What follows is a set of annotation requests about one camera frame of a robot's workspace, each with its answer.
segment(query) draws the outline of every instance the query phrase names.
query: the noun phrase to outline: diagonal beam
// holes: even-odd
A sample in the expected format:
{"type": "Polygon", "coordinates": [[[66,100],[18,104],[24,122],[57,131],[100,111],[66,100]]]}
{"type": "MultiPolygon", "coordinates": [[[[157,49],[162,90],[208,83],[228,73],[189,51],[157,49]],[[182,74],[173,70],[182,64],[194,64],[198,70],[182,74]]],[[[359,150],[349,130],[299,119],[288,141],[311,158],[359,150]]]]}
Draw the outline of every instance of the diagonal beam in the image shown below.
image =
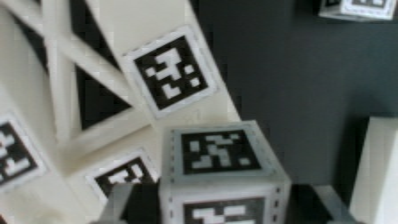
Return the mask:
{"type": "Polygon", "coordinates": [[[79,64],[93,78],[132,105],[132,90],[123,73],[71,33],[47,31],[38,3],[24,0],[0,0],[0,2],[38,34],[50,38],[52,43],[57,44],[54,47],[59,47],[70,60],[79,64]]]}

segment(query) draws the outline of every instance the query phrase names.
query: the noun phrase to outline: white border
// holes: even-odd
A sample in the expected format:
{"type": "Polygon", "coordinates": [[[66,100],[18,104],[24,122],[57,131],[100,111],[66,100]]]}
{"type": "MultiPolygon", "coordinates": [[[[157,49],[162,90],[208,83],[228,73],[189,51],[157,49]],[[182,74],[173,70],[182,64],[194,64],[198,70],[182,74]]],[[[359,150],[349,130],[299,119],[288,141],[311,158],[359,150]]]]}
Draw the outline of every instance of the white border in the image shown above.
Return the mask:
{"type": "Polygon", "coordinates": [[[397,0],[386,0],[384,8],[372,6],[359,6],[354,4],[354,0],[343,0],[342,12],[343,14],[354,14],[379,19],[393,19],[395,16],[397,0]]]}
{"type": "Polygon", "coordinates": [[[270,176],[276,172],[272,163],[267,159],[267,152],[265,147],[260,143],[258,136],[253,130],[251,124],[240,124],[231,125],[228,127],[201,127],[201,128],[187,128],[187,129],[176,129],[173,131],[173,157],[175,161],[171,161],[171,164],[175,166],[175,172],[171,173],[171,177],[175,178],[176,182],[185,182],[196,179],[198,181],[205,179],[214,179],[217,176],[223,177],[233,177],[237,174],[246,174],[249,176],[270,176]],[[258,163],[262,166],[260,170],[242,170],[242,171],[226,171],[226,172],[215,172],[215,173],[203,173],[194,175],[183,174],[183,153],[182,153],[182,135],[191,133],[208,133],[208,132],[223,132],[223,131],[244,131],[247,135],[247,140],[253,146],[253,151],[258,159],[258,163]]]}
{"type": "Polygon", "coordinates": [[[272,208],[274,202],[279,200],[279,194],[276,193],[276,185],[265,186],[262,190],[247,190],[247,191],[226,191],[228,186],[223,190],[217,190],[210,193],[198,193],[198,194],[180,194],[173,198],[173,204],[169,205],[169,208],[173,210],[173,217],[169,215],[171,223],[185,223],[185,211],[183,211],[183,205],[187,203],[207,203],[207,202],[217,202],[217,201],[230,201],[230,200],[240,200],[249,198],[263,198],[265,200],[265,210],[263,210],[263,223],[274,223],[272,222],[272,216],[276,214],[276,209],[272,208]]]}
{"type": "Polygon", "coordinates": [[[43,162],[43,159],[41,159],[41,156],[40,156],[40,152],[36,151],[36,147],[34,147],[34,144],[32,144],[32,141],[31,141],[31,137],[29,137],[27,132],[24,130],[24,127],[20,125],[22,123],[18,122],[16,115],[11,112],[6,115],[0,116],[0,125],[4,125],[6,123],[9,123],[13,128],[15,128],[15,131],[16,131],[18,137],[22,139],[25,148],[27,148],[31,156],[34,158],[38,168],[31,172],[27,172],[25,174],[22,174],[22,176],[15,180],[11,180],[9,183],[6,183],[0,186],[0,193],[8,192],[22,184],[25,184],[27,181],[32,180],[34,177],[40,177],[47,172],[47,166],[45,166],[45,162],[43,162]]]}
{"type": "Polygon", "coordinates": [[[118,156],[118,158],[103,166],[98,166],[98,168],[95,168],[93,171],[89,172],[89,174],[86,175],[86,181],[93,187],[93,190],[96,192],[96,195],[98,195],[98,198],[100,198],[100,201],[103,202],[103,204],[107,204],[109,198],[103,194],[102,187],[98,186],[96,177],[102,176],[116,167],[125,165],[137,158],[141,158],[141,160],[143,160],[151,178],[157,182],[159,181],[159,173],[155,171],[155,166],[153,166],[151,159],[146,154],[144,148],[139,148],[134,152],[118,156]]]}
{"type": "Polygon", "coordinates": [[[157,118],[162,118],[167,114],[178,111],[183,107],[187,107],[196,101],[199,101],[207,96],[210,96],[217,92],[217,85],[215,85],[215,70],[212,69],[210,58],[205,59],[207,54],[201,52],[207,49],[207,46],[201,44],[201,41],[194,35],[194,29],[189,25],[180,27],[166,36],[162,36],[150,44],[146,44],[139,49],[130,51],[125,55],[127,59],[127,68],[128,68],[128,75],[134,77],[134,80],[141,86],[141,91],[144,94],[144,98],[148,100],[148,104],[151,107],[153,115],[157,118]],[[167,43],[171,43],[182,36],[187,37],[187,42],[191,45],[192,54],[198,61],[198,66],[201,68],[205,80],[208,83],[208,88],[201,90],[189,98],[185,98],[175,105],[171,105],[166,109],[159,109],[157,102],[151,96],[151,92],[148,89],[146,81],[141,76],[139,68],[132,61],[146,55],[159,47],[162,47],[167,43]]]}

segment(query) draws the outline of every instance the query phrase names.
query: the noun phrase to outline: black square pattern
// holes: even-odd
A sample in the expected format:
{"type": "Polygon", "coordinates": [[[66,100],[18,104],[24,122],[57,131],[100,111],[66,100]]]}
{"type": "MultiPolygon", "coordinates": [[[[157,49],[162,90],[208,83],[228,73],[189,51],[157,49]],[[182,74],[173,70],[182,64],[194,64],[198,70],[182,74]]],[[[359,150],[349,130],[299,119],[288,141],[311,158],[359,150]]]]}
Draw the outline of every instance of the black square pattern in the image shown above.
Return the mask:
{"type": "Polygon", "coordinates": [[[244,130],[182,135],[183,173],[262,169],[244,130]]]}
{"type": "Polygon", "coordinates": [[[183,205],[185,224],[263,224],[265,199],[247,198],[183,205]]]}
{"type": "Polygon", "coordinates": [[[95,178],[95,180],[107,196],[111,195],[116,184],[155,183],[141,157],[109,170],[107,173],[95,178]]]}
{"type": "Polygon", "coordinates": [[[0,125],[0,188],[40,169],[27,145],[9,122],[0,125]]]}
{"type": "Polygon", "coordinates": [[[185,36],[135,59],[159,110],[208,88],[185,36]]]}
{"type": "Polygon", "coordinates": [[[361,6],[370,6],[375,8],[384,8],[388,0],[354,0],[352,4],[361,6]]]}

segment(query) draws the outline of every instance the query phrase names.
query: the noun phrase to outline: black wall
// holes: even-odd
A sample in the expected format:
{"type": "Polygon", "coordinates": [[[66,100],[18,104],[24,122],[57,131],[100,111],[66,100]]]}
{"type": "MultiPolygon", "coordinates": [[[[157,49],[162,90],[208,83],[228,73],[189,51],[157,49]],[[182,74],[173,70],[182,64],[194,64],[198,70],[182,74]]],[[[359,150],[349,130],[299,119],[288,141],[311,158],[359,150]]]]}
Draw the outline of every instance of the black wall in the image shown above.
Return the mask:
{"type": "Polygon", "coordinates": [[[372,115],[398,114],[398,22],[317,16],[315,0],[192,0],[244,120],[256,119],[295,183],[345,201],[372,115]]]}

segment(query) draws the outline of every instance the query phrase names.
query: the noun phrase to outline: white box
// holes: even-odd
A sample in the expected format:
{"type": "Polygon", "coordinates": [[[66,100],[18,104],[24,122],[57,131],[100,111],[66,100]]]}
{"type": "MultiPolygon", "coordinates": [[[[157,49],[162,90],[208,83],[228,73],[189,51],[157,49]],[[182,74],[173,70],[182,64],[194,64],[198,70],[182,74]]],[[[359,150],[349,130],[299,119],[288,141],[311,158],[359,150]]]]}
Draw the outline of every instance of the white box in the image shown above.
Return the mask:
{"type": "Polygon", "coordinates": [[[350,212],[366,224],[398,223],[398,119],[370,119],[350,212]]]}
{"type": "Polygon", "coordinates": [[[320,16],[359,22],[393,20],[397,0],[322,0],[320,16]]]}
{"type": "Polygon", "coordinates": [[[256,122],[171,129],[164,147],[164,224],[285,223],[292,182],[256,122]]]}

